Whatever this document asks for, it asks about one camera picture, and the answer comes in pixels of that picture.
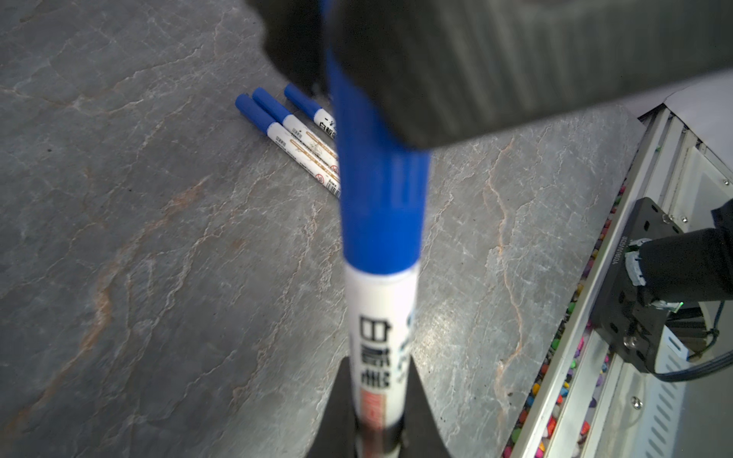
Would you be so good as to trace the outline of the white marker pen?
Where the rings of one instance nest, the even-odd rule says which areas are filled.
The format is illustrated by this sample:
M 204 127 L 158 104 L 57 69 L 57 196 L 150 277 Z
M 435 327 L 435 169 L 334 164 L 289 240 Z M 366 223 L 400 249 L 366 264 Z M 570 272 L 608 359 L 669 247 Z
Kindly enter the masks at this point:
M 332 139 L 336 138 L 335 118 L 318 102 L 303 93 L 293 84 L 284 88 L 284 95 L 287 100 L 305 113 L 317 127 L 328 134 Z
M 401 450 L 419 263 L 420 258 L 408 270 L 383 276 L 357 270 L 346 261 L 358 457 L 396 457 Z
M 292 114 L 263 88 L 257 88 L 252 98 L 255 102 L 275 118 L 289 133 L 294 135 L 303 146 L 313 152 L 328 168 L 339 175 L 338 156 L 318 135 L 307 127 L 295 114 Z
M 270 114 L 267 114 L 249 95 L 239 95 L 235 101 L 235 106 L 243 116 L 288 154 L 292 160 L 303 167 L 311 177 L 314 177 L 332 195 L 339 198 L 340 184 L 338 177 L 328 169 L 328 166 L 320 158 L 316 158 L 315 154 L 307 150 L 301 141 L 288 133 L 284 126 L 278 123 Z

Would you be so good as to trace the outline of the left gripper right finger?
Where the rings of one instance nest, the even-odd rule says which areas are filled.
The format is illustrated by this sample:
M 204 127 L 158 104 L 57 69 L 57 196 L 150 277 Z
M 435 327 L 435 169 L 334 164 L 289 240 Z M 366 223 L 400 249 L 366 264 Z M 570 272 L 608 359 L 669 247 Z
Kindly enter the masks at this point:
M 400 456 L 450 458 L 450 452 L 440 436 L 414 360 L 410 361 L 408 370 Z

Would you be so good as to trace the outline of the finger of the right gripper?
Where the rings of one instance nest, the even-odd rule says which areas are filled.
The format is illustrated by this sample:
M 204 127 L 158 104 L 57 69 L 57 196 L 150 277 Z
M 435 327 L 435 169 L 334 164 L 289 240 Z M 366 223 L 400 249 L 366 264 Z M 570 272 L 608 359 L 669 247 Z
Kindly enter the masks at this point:
M 406 145 L 434 148 L 732 65 L 728 1 L 336 1 L 328 42 Z
M 328 92 L 323 23 L 316 0 L 249 0 L 263 21 L 263 49 L 274 67 L 307 95 Z

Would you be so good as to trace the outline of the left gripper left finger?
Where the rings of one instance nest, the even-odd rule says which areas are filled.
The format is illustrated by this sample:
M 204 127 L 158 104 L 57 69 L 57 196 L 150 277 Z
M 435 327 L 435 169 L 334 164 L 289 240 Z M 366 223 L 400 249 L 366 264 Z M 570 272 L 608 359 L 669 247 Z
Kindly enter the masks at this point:
M 349 357 L 341 360 L 316 436 L 306 458 L 354 458 L 356 417 L 352 405 Z

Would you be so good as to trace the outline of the blue pen cap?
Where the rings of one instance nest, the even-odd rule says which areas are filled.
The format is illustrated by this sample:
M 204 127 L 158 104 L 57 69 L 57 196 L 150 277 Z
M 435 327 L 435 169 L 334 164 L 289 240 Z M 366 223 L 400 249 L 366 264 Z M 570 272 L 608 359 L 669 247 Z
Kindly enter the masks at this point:
M 326 74 L 336 119 L 343 248 L 347 263 L 395 275 L 418 263 L 431 156 L 404 146 L 347 77 L 327 37 Z

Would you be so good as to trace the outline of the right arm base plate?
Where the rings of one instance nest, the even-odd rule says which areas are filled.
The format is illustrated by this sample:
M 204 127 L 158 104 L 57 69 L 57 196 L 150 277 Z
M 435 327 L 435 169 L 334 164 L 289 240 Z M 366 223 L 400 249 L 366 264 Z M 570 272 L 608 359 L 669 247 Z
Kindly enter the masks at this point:
M 656 372 L 657 354 L 669 313 L 633 285 L 626 270 L 629 247 L 638 240 L 675 237 L 681 228 L 650 198 L 635 202 L 597 294 L 590 323 L 610 349 L 641 373 Z

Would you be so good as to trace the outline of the aluminium frame rails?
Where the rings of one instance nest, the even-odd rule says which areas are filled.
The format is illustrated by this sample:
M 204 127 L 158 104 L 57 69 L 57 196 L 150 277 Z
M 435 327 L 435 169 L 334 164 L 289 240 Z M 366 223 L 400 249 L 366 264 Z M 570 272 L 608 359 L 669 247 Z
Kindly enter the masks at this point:
M 713 224 L 732 172 L 666 106 L 646 131 L 507 440 L 506 457 L 728 457 L 732 371 L 665 382 L 732 349 L 731 302 L 654 307 L 625 256 Z

